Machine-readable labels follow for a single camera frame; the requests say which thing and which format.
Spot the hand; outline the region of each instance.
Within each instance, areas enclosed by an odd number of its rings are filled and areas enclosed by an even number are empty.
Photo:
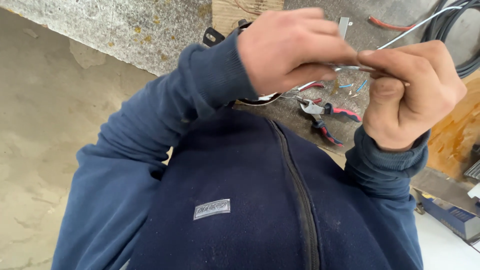
[[[363,116],[365,132],[385,151],[406,151],[453,110],[467,89],[443,42],[362,51],[361,64],[410,83],[376,77]]]
[[[239,36],[237,48],[258,94],[286,92],[336,73],[319,64],[355,64],[357,53],[319,8],[266,11]]]

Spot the blue wire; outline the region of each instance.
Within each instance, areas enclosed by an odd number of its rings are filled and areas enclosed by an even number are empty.
[[[360,85],[360,87],[357,89],[356,92],[360,91],[360,89],[367,83],[367,81],[368,81],[368,80],[365,80],[365,81],[363,82],[363,84]]]

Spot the black cable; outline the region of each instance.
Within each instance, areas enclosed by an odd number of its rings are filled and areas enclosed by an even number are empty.
[[[446,4],[447,0],[441,0],[437,9],[434,13],[442,10]],[[426,42],[434,39],[441,40],[445,43],[447,35],[452,29],[454,23],[458,18],[467,10],[467,9],[479,9],[480,10],[480,0],[458,0],[449,5],[449,7],[459,6],[463,3],[466,3],[462,9],[453,9],[445,11],[437,17],[433,18],[430,21],[430,24],[425,29],[425,33],[421,39],[421,42]],[[477,51],[470,59],[466,62],[456,66],[456,72],[460,78],[465,78],[470,75],[472,72],[477,70],[480,67],[480,50]]]

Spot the workbench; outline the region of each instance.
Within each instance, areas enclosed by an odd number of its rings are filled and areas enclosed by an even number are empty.
[[[260,3],[264,1],[268,0],[255,0],[258,3],[255,10],[261,11]],[[393,25],[407,26],[427,18],[435,4],[430,0],[285,0],[283,8],[321,7],[327,19],[337,22],[340,17],[349,17],[352,25],[347,28],[345,40],[354,49],[364,50],[376,49],[399,35],[369,23],[369,15]],[[212,24],[209,0],[0,0],[0,7],[156,75],[173,70],[181,50],[191,43],[200,43],[205,29]],[[478,49],[475,46],[480,18],[474,11],[463,16],[466,19],[458,20],[447,41],[447,46],[454,48],[450,51],[456,63]],[[422,33],[420,27],[392,46],[417,43]],[[338,83],[353,86],[335,92],[334,82],[328,81],[323,82],[325,88],[311,88],[301,96],[322,97],[335,107],[362,116],[369,100],[368,84],[360,92],[355,91],[366,79],[368,74],[342,70],[338,73]],[[343,116],[324,116],[330,132],[344,143],[344,147],[337,147],[311,128],[311,116],[293,99],[280,98],[266,106],[236,105],[236,108],[277,120],[336,154],[344,154],[353,146],[353,134],[360,125]]]

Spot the diagonal cutters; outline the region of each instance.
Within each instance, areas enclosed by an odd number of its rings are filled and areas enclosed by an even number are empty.
[[[298,102],[300,102],[302,110],[310,114],[315,119],[315,121],[312,123],[312,126],[314,128],[319,128],[322,131],[322,134],[337,146],[343,146],[343,143],[335,139],[335,137],[333,137],[333,135],[328,131],[325,122],[320,117],[320,114],[341,114],[347,116],[355,122],[361,122],[361,117],[356,113],[345,109],[334,108],[331,103],[326,103],[325,107],[320,107],[309,99],[302,99],[298,96],[296,99]]]

